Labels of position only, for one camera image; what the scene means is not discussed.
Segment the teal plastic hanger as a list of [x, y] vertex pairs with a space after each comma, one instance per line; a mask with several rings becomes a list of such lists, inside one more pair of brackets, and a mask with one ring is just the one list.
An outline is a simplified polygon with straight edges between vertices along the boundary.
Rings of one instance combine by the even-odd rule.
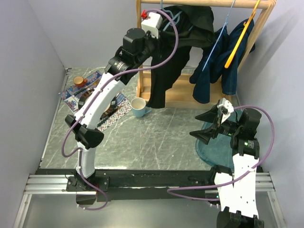
[[[165, 9], [165, 8], [163, 7], [163, 0], [160, 1], [160, 6], [161, 6], [161, 10], [162, 10], [163, 12], [167, 13], [167, 14], [171, 17], [171, 19], [173, 20], [174, 24], [177, 25], [177, 24], [179, 23], [180, 19], [181, 19], [181, 17], [180, 17], [181, 11], [179, 11], [176, 15], [174, 15], [174, 14], [172, 13], [172, 11], [170, 11], [170, 10], [168, 10], [168, 9]], [[172, 24], [171, 24], [170, 22], [168, 22], [168, 23], [164, 26], [163, 31], [166, 31], [167, 28], [168, 28], [169, 26], [172, 27]]]

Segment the black garment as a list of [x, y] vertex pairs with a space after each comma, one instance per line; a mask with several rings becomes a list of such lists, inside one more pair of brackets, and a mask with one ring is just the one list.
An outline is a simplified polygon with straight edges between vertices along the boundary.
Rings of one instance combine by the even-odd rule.
[[173, 57], [163, 66], [151, 70], [151, 95], [147, 103], [151, 108], [165, 107], [166, 91], [172, 88], [188, 63], [191, 48], [208, 48], [215, 42], [211, 7], [173, 5], [165, 9], [174, 15], [181, 11], [180, 21], [176, 25], [179, 42]]

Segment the dark denim skirt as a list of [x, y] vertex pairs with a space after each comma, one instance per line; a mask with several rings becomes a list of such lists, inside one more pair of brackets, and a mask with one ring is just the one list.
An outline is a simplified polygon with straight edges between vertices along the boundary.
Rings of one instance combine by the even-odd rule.
[[225, 64], [234, 49], [246, 22], [247, 19], [240, 22], [230, 33], [228, 33], [225, 28], [215, 48], [216, 57], [211, 68], [210, 81], [214, 83], [221, 78], [222, 93], [225, 95], [234, 95], [236, 93], [238, 66], [245, 52], [248, 37], [255, 25], [253, 20], [250, 22], [229, 67], [225, 68]]

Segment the light blue wire hanger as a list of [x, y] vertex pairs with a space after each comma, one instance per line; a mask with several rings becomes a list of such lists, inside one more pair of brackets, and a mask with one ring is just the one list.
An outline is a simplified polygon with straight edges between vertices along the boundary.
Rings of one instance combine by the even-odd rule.
[[212, 54], [213, 54], [213, 52], [214, 52], [214, 50], [215, 50], [215, 47], [217, 46], [217, 44], [218, 44], [218, 42], [219, 42], [219, 40], [220, 40], [220, 38], [221, 38], [221, 36], [222, 36], [222, 34], [223, 34], [223, 31], [224, 31], [224, 28], [227, 27], [228, 18], [229, 18], [229, 15], [230, 15], [230, 13], [231, 13], [232, 8], [234, 7], [235, 2], [236, 2], [236, 0], [233, 0], [233, 1], [232, 1], [232, 4], [231, 4], [230, 9], [229, 9], [229, 12], [228, 12], [228, 14], [227, 14], [227, 16], [226, 16], [226, 19], [225, 19], [225, 23], [224, 23], [224, 25], [223, 25], [223, 27], [222, 27], [222, 29], [221, 29], [221, 31], [220, 31], [220, 34], [219, 34], [219, 36], [218, 36], [216, 42], [214, 43], [213, 48], [211, 49], [211, 51], [210, 51], [210, 53], [209, 53], [209, 56], [208, 56], [208, 58], [207, 58], [207, 60], [206, 60], [206, 62], [205, 62], [205, 64], [204, 64], [204, 66], [203, 66], [203, 68], [202, 68], [202, 70], [201, 70], [202, 72], [205, 70], [205, 68], [206, 68], [206, 66], [207, 66], [207, 64], [208, 64], [208, 62], [209, 62], [209, 60], [210, 60], [210, 58], [211, 58], [211, 56], [212, 56]]

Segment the yellow plastic hanger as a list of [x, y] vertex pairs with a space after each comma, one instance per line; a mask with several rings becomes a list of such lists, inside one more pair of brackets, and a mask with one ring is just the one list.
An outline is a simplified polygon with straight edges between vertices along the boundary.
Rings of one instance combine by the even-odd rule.
[[235, 54], [236, 54], [236, 52], [239, 48], [239, 45], [241, 44], [241, 41], [242, 41], [242, 39], [243, 39], [243, 37], [244, 37], [244, 35], [245, 35], [249, 25], [250, 25], [250, 22], [252, 21], [252, 19], [254, 18], [255, 14], [256, 14], [256, 10], [257, 10], [257, 7], [258, 7], [259, 3], [260, 3], [260, 0], [258, 0], [256, 2], [249, 19], [247, 20], [247, 22], [244, 23], [244, 28], [243, 28], [243, 30], [242, 30], [242, 32], [241, 32], [241, 34], [240, 34], [240, 36], [239, 36], [239, 38], [236, 42], [236, 45], [234, 46], [234, 48], [232, 50], [230, 56], [228, 57], [227, 62], [224, 65], [224, 68], [229, 68], [229, 66], [230, 66], [230, 64], [231, 64], [231, 62], [232, 62], [232, 60], [233, 60], [233, 58], [234, 58], [234, 56], [235, 56]]

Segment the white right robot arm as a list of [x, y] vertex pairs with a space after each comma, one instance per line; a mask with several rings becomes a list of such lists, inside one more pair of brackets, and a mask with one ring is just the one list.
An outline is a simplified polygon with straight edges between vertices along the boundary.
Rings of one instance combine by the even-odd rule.
[[218, 228], [263, 228], [256, 203], [256, 173], [259, 162], [259, 142], [255, 138], [261, 113], [246, 108], [235, 122], [229, 121], [232, 108], [213, 106], [209, 111], [197, 115], [200, 121], [211, 123], [204, 130], [190, 133], [204, 144], [218, 134], [230, 137], [234, 169], [215, 165], [214, 174], [208, 177], [208, 184], [218, 189], [221, 210], [217, 216]]

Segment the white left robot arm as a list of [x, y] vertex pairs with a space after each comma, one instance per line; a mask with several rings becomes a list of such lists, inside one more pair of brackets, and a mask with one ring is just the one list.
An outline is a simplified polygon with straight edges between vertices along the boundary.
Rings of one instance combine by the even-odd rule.
[[85, 191], [94, 187], [95, 151], [104, 139], [97, 129], [100, 117], [113, 98], [141, 71], [140, 67], [149, 57], [160, 51], [160, 36], [141, 28], [129, 29], [123, 44], [109, 60], [100, 82], [82, 108], [74, 115], [67, 115], [68, 134], [74, 133], [78, 153], [77, 184]]

